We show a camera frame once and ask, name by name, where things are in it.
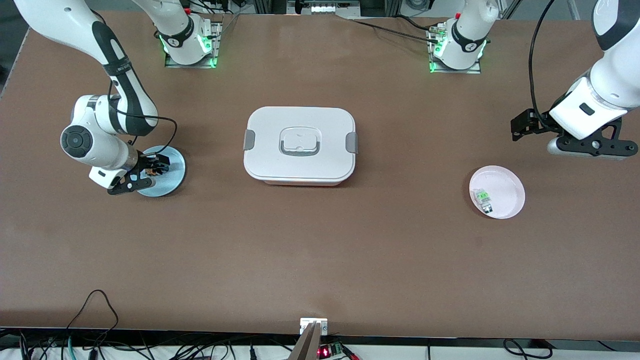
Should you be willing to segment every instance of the metal disc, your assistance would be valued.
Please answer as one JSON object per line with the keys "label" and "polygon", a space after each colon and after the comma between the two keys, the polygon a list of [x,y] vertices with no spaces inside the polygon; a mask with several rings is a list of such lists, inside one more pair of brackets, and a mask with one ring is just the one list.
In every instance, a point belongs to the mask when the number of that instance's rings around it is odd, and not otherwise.
{"label": "metal disc", "polygon": [[[150,147],[145,150],[144,153],[148,154],[150,152],[158,151],[162,149],[162,145]],[[138,190],[144,196],[149,197],[158,197],[165,196],[180,186],[182,180],[184,180],[184,174],[186,171],[186,163],[184,162],[184,157],[182,154],[174,149],[173,147],[167,146],[165,150],[163,150],[160,154],[167,156],[169,158],[169,171],[165,172],[162,175],[154,176],[154,180],[156,184],[151,186],[150,188]],[[142,172],[140,174],[142,179],[147,177],[146,172]]]}

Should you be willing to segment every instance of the brown table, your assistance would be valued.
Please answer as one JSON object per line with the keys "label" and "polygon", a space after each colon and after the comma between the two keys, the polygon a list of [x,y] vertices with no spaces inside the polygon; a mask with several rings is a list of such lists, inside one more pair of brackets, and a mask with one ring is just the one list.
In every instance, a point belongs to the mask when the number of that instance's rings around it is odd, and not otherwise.
{"label": "brown table", "polygon": [[[496,23],[477,76],[430,74],[424,44],[332,16],[242,15],[217,69],[164,69],[144,13],[105,18],[159,113],[180,122],[187,178],[161,199],[110,197],[88,179],[58,139],[75,100],[108,79],[31,32],[0,101],[0,325],[64,326],[102,288],[122,328],[292,333],[322,316],[352,335],[640,340],[640,156],[552,156],[549,134],[511,141],[509,121],[531,105],[533,23]],[[601,52],[588,22],[545,23],[538,41],[546,110]],[[262,106],[348,110],[351,178],[252,179],[243,135]],[[640,141],[639,117],[623,138]],[[485,165],[524,183],[517,217],[472,207],[467,182]],[[96,298],[77,325],[111,322]]]}

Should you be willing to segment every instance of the black cable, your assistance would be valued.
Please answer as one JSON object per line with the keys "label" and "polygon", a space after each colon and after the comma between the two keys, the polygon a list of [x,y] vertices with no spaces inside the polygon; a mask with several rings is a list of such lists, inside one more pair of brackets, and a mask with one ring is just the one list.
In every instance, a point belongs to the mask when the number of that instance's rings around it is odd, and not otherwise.
{"label": "black cable", "polygon": [[46,348],[42,348],[42,343],[38,342],[38,346],[40,346],[40,349],[42,350],[42,355],[40,355],[40,358],[38,360],[49,359],[49,356],[47,355],[47,351],[49,351],[49,349],[55,344],[56,338],[48,339],[48,340],[49,340],[49,344],[47,345]]}
{"label": "black cable", "polygon": [[102,348],[101,347],[98,348],[98,353],[100,353],[100,357],[102,358],[102,360],[106,360],[104,358],[104,354],[102,353]]}
{"label": "black cable", "polygon": [[144,346],[145,346],[145,348],[147,349],[147,352],[149,353],[149,356],[151,357],[151,360],[156,360],[156,357],[155,357],[155,356],[154,356],[154,354],[151,352],[151,349],[149,349],[149,347],[147,346],[147,342],[145,341],[145,337],[144,337],[144,335],[142,335],[142,332],[141,332],[141,331],[138,331],[138,332],[140,333],[140,340],[142,340],[142,345],[144,345]]}
{"label": "black cable", "polygon": [[602,341],[600,341],[600,340],[597,340],[597,342],[599,342],[599,343],[600,343],[600,345],[604,346],[605,348],[608,348],[608,349],[609,349],[609,350],[611,350],[611,351],[617,351],[616,349],[614,349],[614,348],[610,347],[609,345],[607,345],[607,344],[603,343],[603,342],[602,342]]}
{"label": "black cable", "polygon": [[411,20],[411,18],[410,18],[410,17],[408,17],[408,16],[404,16],[404,15],[401,15],[401,14],[398,14],[398,15],[396,15],[396,16],[394,16],[394,17],[397,17],[397,18],[400,18],[400,19],[407,20],[407,21],[409,22],[409,24],[411,24],[411,25],[415,26],[416,28],[419,28],[420,30],[424,30],[424,31],[429,31],[429,29],[430,29],[431,27],[433,27],[433,26],[438,26],[438,23],[437,23],[437,22],[436,22],[435,24],[433,24],[433,25],[429,25],[429,26],[421,26],[421,25],[418,25],[415,21]]}
{"label": "black cable", "polygon": [[163,152],[169,145],[171,145],[171,142],[173,141],[173,138],[175,138],[175,134],[178,132],[178,123],[175,120],[173,120],[171,118],[168,118],[168,117],[162,117],[162,116],[137,115],[137,114],[132,114],[132,113],[126,113],[124,111],[121,111],[121,110],[118,110],[118,109],[112,107],[111,106],[111,101],[109,101],[109,100],[111,100],[111,89],[112,89],[112,87],[113,87],[113,80],[109,82],[109,91],[107,91],[107,102],[109,103],[109,107],[111,109],[114,109],[115,111],[117,111],[118,113],[120,113],[122,115],[134,117],[134,118],[137,118],[137,119],[147,119],[148,118],[148,119],[165,120],[165,121],[169,121],[169,122],[173,123],[173,134],[171,135],[171,138],[169,138],[169,141],[167,141],[167,143],[159,151],[150,152],[148,154],[142,154],[141,155],[142,157],[147,158],[149,156],[153,156],[153,155],[159,154],[159,153]]}
{"label": "black cable", "polygon": [[531,91],[531,102],[533,104],[533,112],[536,114],[536,117],[538,118],[538,121],[540,122],[540,124],[542,124],[542,126],[547,130],[551,130],[551,128],[544,123],[542,119],[542,115],[540,115],[540,112],[538,111],[538,103],[536,102],[536,91],[533,85],[533,49],[534,49],[534,46],[536,45],[536,38],[538,37],[538,31],[540,30],[540,25],[542,25],[542,21],[545,19],[545,16],[547,16],[547,12],[549,11],[549,8],[551,7],[551,5],[554,4],[554,1],[556,0],[550,0],[549,4],[547,4],[547,7],[544,9],[544,11],[542,11],[542,15],[540,15],[540,20],[538,20],[536,29],[533,31],[533,37],[531,38],[531,47],[529,48],[529,89]]}
{"label": "black cable", "polygon": [[95,16],[97,16],[98,18],[100,18],[100,21],[102,21],[102,23],[103,23],[103,24],[105,24],[105,25],[107,24],[107,21],[106,21],[106,20],[104,20],[104,18],[102,17],[102,15],[100,15],[100,13],[99,13],[99,12],[97,12],[97,11],[95,11],[95,10],[93,10],[93,9],[89,9],[89,10],[91,10],[91,12],[92,12]]}
{"label": "black cable", "polygon": [[396,30],[391,30],[391,29],[387,29],[387,28],[383,28],[382,26],[378,26],[378,25],[374,25],[374,24],[369,24],[367,22],[362,22],[362,21],[357,21],[357,20],[351,20],[353,22],[357,22],[358,24],[362,24],[362,25],[366,25],[366,26],[370,26],[372,28],[376,28],[376,29],[380,29],[380,30],[384,30],[384,31],[388,31],[390,33],[394,33],[397,35],[401,35],[404,37],[408,37],[408,38],[414,38],[416,40],[421,40],[421,41],[426,41],[426,42],[432,42],[432,43],[437,43],[438,41],[435,39],[428,39],[428,38],[421,38],[421,37],[417,37],[415,35],[411,35],[411,34],[406,34],[406,33],[401,33],[400,31],[396,31]]}
{"label": "black cable", "polygon": [[505,13],[504,18],[507,20],[510,19],[513,16],[513,13],[516,12],[516,10],[518,9],[521,3],[522,3],[522,0],[515,0],[510,7],[511,11],[509,11],[508,13]]}
{"label": "black cable", "polygon": [[[209,332],[187,332],[187,333],[184,333],[184,334],[178,335],[178,336],[176,336],[176,337],[174,337],[174,338],[170,338],[170,339],[167,339],[167,340],[161,341],[161,342],[156,343],[156,344],[154,344],[154,345],[149,345],[149,346],[148,346],[148,348],[154,348],[154,347],[162,346],[162,345],[164,345],[164,344],[166,344],[166,343],[170,343],[171,341],[177,341],[177,340],[179,340],[179,339],[181,339],[181,338],[183,338],[183,337],[185,337],[185,336],[188,336],[188,335],[195,335],[195,334],[203,334],[203,336],[202,336],[202,337],[200,337],[200,338],[204,338],[204,337],[206,337],[206,336],[211,335],[211,333],[209,333]],[[127,350],[127,349],[123,349],[123,348],[115,348],[115,349],[116,349],[116,350],[119,350],[119,351],[138,351],[137,349],[134,349],[134,350]]]}
{"label": "black cable", "polygon": [[109,297],[107,296],[107,294],[104,291],[102,291],[100,289],[93,290],[92,292],[89,293],[89,295],[87,295],[86,300],[84,300],[84,304],[80,308],[80,311],[78,311],[78,313],[74,316],[74,318],[71,319],[71,321],[67,324],[67,326],[65,327],[65,330],[68,331],[69,327],[71,326],[71,324],[73,324],[74,321],[78,317],[80,317],[80,315],[84,311],[84,308],[86,307],[87,303],[89,303],[89,299],[91,298],[91,295],[93,295],[94,293],[102,294],[102,296],[104,297],[104,300],[107,302],[107,306],[109,307],[109,310],[111,310],[111,312],[113,313],[113,316],[116,318],[115,323],[109,329],[104,331],[100,336],[98,336],[98,339],[95,341],[97,343],[97,345],[95,345],[94,347],[100,347],[100,345],[102,344],[104,339],[107,337],[107,333],[109,331],[113,330],[118,325],[118,322],[120,321],[120,318],[118,317],[118,313],[115,311],[115,309],[113,309],[113,306],[111,305],[111,302],[109,301]]}
{"label": "black cable", "polygon": [[229,347],[226,344],[222,344],[225,346],[225,349],[227,350],[225,352],[225,355],[223,357],[220,358],[220,360],[225,360],[225,358],[227,357],[227,355],[229,355]]}
{"label": "black cable", "polygon": [[[518,348],[518,350],[519,350],[520,352],[515,352],[515,351],[511,350],[511,349],[507,346],[507,344],[508,344],[508,343],[512,343],[512,344],[514,344],[514,345],[516,346],[516,348]],[[505,339],[505,340],[502,342],[502,346],[504,347],[504,350],[507,350],[507,352],[508,352],[509,354],[516,355],[516,356],[522,356],[522,358],[523,358],[524,360],[529,360],[529,358],[531,358],[531,359],[542,359],[542,360],[544,360],[544,359],[549,359],[549,358],[551,358],[551,357],[554,355],[554,351],[553,351],[553,349],[551,349],[551,348],[549,349],[549,354],[548,354],[548,355],[545,355],[545,356],[537,356],[537,355],[527,354],[526,352],[524,352],[524,349],[520,346],[520,344],[518,344],[514,339]]]}
{"label": "black cable", "polygon": [[231,346],[231,341],[229,341],[229,350],[231,350],[231,356],[233,356],[234,360],[236,360],[236,353],[234,352],[233,346]]}
{"label": "black cable", "polygon": [[[153,360],[153,359],[151,359],[149,356],[147,356],[144,352],[142,352],[142,350],[137,349],[137,348],[134,348],[134,347],[132,347],[131,345],[128,345],[128,344],[125,344],[125,343],[121,343],[121,342],[118,342],[118,341],[105,341],[104,343],[105,343],[105,344],[107,344],[107,345],[109,345],[109,347],[111,347],[111,348],[113,348],[113,349],[115,349],[115,350],[121,350],[121,351],[135,351],[135,352],[137,352],[140,356],[144,357],[145,359],[147,359],[147,360]],[[123,349],[121,349],[121,348],[117,348],[117,347],[113,346],[113,345],[112,345],[112,343],[118,343],[119,345],[126,346],[126,347],[128,347],[130,350],[123,350]]]}
{"label": "black cable", "polygon": [[267,339],[268,339],[270,342],[272,342],[272,343],[274,343],[274,344],[276,344],[276,345],[280,345],[281,347],[284,347],[285,349],[287,349],[287,350],[289,350],[289,351],[291,351],[291,352],[293,351],[293,349],[292,349],[292,348],[290,348],[290,347],[288,347],[287,345],[284,345],[284,344],[282,344],[282,343],[279,343],[279,342],[277,342],[277,341],[275,341],[274,339],[271,339],[271,338],[267,338]]}
{"label": "black cable", "polygon": [[211,13],[214,13],[214,12],[213,12],[214,10],[220,10],[220,11],[223,11],[223,9],[219,9],[219,8],[212,8],[212,7],[210,7],[209,5],[206,5],[206,4],[204,3],[204,1],[202,1],[202,0],[200,0],[200,4],[198,4],[198,3],[196,3],[195,1],[192,1],[192,0],[187,0],[187,1],[189,2],[189,4],[193,4],[193,5],[196,5],[196,6],[200,6],[200,7],[202,7],[202,8],[205,8],[206,10],[209,10]]}

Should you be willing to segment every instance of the metal bracket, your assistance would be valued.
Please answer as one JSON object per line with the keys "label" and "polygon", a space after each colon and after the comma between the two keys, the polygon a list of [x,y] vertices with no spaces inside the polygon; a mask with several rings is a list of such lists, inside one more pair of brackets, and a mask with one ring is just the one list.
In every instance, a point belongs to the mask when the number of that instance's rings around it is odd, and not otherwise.
{"label": "metal bracket", "polygon": [[302,318],[300,329],[300,339],[287,360],[316,360],[320,348],[320,336],[326,335],[326,319]]}
{"label": "metal bracket", "polygon": [[326,336],[329,334],[327,320],[322,318],[300,318],[300,334],[302,335],[302,332],[307,328],[307,325],[309,323],[315,323],[315,322],[319,322],[322,325],[321,330],[322,330],[323,336]]}

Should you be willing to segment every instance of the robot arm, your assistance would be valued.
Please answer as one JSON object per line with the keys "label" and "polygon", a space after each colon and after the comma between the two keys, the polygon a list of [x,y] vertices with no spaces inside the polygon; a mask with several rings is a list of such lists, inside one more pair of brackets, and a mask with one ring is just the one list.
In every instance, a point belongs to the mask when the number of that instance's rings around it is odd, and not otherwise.
{"label": "robot arm", "polygon": [[[100,127],[110,134],[145,136],[157,120],[156,106],[145,92],[129,58],[112,30],[101,23],[83,0],[15,0],[25,21],[35,31],[95,58],[113,81],[119,99],[111,104],[122,113],[109,111],[106,96],[96,109]],[[141,119],[140,115],[151,115]]]}
{"label": "robot arm", "polygon": [[442,45],[433,55],[452,69],[470,68],[480,57],[486,36],[498,14],[496,0],[465,0],[460,17],[444,23],[446,30]]}
{"label": "robot arm", "polygon": [[71,124],[60,136],[63,150],[92,166],[89,177],[114,195],[153,186],[152,179],[136,178],[138,182],[128,188],[120,183],[125,176],[129,180],[131,172],[139,174],[146,168],[161,174],[168,164],[161,155],[141,156],[117,137],[149,134],[157,124],[157,110],[112,30],[83,0],[15,0],[15,4],[35,31],[99,61],[119,93],[112,97],[85,95],[76,101]]}
{"label": "robot arm", "polygon": [[187,15],[179,0],[132,0],[156,25],[166,52],[181,65],[193,65],[211,53],[206,36],[211,21],[197,14]]}
{"label": "robot arm", "polygon": [[[640,106],[640,2],[598,0],[593,29],[604,51],[569,91],[542,114],[543,127],[532,110],[511,121],[513,141],[530,133],[560,135],[547,146],[552,154],[623,159],[637,153],[637,145],[619,140],[621,117]],[[614,129],[610,138],[602,131]]]}

